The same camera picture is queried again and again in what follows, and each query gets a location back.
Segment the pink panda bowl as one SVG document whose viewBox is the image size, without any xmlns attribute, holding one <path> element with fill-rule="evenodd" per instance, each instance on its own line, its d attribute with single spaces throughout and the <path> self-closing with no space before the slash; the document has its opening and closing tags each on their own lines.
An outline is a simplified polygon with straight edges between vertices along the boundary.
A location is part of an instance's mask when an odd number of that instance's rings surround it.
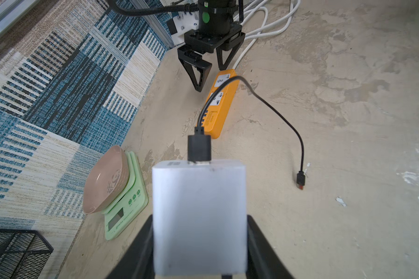
<svg viewBox="0 0 419 279">
<path fill-rule="evenodd" d="M 84 186 L 83 211 L 86 215 L 103 211 L 126 187 L 128 158 L 114 145 L 94 165 Z"/>
</svg>

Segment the orange power strip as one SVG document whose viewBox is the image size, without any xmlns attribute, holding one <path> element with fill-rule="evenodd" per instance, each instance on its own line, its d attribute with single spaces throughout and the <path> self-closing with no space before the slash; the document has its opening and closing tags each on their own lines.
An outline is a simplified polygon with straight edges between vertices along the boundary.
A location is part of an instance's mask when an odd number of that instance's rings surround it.
<svg viewBox="0 0 419 279">
<path fill-rule="evenodd" d="M 236 76 L 234 69 L 227 69 L 219 72 L 216 76 L 211 91 L 208 94 L 207 99 L 231 77 Z M 236 80 L 228 84 L 210 103 L 210 106 L 204 113 L 203 120 L 201 122 L 204 127 L 206 135 L 210 135 L 211 138 L 217 139 L 222 132 L 226 117 L 231 106 L 231 103 L 236 94 L 237 88 L 240 81 Z"/>
</svg>

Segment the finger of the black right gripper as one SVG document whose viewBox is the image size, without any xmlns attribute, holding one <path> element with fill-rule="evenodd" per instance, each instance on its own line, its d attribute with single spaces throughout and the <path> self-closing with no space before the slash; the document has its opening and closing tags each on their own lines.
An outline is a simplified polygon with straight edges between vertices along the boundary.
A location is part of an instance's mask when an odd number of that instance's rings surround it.
<svg viewBox="0 0 419 279">
<path fill-rule="evenodd" d="M 190 77 L 194 89 L 201 92 L 212 68 L 212 64 L 204 60 L 201 54 L 193 51 L 189 46 L 178 48 L 178 58 Z"/>
<path fill-rule="evenodd" d="M 224 43 L 216 48 L 218 68 L 220 71 L 227 70 L 229 64 L 244 43 L 244 39 L 245 34 L 239 33 L 227 39 Z"/>
</svg>

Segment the white usb charger adapter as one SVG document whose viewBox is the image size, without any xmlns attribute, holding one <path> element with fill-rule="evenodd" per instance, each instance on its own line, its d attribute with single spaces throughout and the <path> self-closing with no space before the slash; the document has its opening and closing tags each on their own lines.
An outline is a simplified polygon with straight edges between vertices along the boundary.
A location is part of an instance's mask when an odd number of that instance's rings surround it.
<svg viewBox="0 0 419 279">
<path fill-rule="evenodd" d="M 247 270 L 246 167 L 239 160 L 152 168 L 154 270 L 161 276 Z"/>
</svg>

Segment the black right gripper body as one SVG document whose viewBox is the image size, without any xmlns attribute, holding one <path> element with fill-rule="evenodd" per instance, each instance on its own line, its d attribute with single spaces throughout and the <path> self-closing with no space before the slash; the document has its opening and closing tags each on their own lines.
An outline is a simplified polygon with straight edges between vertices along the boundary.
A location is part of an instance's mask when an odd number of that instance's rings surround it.
<svg viewBox="0 0 419 279">
<path fill-rule="evenodd" d="M 200 30 L 185 33 L 185 49 L 200 54 L 214 53 L 215 50 L 229 51 L 244 42 L 245 33 L 242 25 L 233 23 L 225 35 L 208 35 Z"/>
</svg>

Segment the green electronic scale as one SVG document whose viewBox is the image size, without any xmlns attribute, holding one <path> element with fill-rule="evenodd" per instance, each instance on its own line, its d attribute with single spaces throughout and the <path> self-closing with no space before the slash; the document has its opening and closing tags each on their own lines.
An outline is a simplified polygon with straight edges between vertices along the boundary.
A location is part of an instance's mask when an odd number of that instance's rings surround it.
<svg viewBox="0 0 419 279">
<path fill-rule="evenodd" d="M 139 160 L 132 151 L 127 152 L 126 156 L 129 166 L 128 183 L 117 198 L 101 212 L 104 216 L 105 239 L 108 241 L 119 236 L 149 202 Z"/>
</svg>

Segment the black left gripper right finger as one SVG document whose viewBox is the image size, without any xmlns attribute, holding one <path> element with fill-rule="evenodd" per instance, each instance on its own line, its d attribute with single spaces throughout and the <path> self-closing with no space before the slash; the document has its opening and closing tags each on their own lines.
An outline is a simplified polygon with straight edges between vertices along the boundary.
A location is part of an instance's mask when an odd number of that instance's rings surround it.
<svg viewBox="0 0 419 279">
<path fill-rule="evenodd" d="M 247 216 L 247 279 L 294 279 L 251 215 Z"/>
</svg>

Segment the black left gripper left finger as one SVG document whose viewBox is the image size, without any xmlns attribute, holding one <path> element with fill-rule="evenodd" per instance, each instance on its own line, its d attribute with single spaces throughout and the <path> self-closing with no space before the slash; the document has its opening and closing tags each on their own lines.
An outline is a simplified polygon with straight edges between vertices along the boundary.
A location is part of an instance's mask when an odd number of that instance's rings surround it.
<svg viewBox="0 0 419 279">
<path fill-rule="evenodd" d="M 150 215 L 106 279 L 154 279 L 153 216 Z"/>
</svg>

